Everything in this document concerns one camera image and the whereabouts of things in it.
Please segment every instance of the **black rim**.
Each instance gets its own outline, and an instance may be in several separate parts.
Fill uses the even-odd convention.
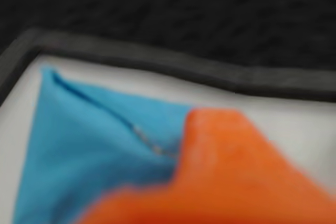
[[[332,71],[243,67],[130,42],[30,29],[0,57],[0,105],[40,54],[148,70],[241,94],[336,101],[336,73]]]

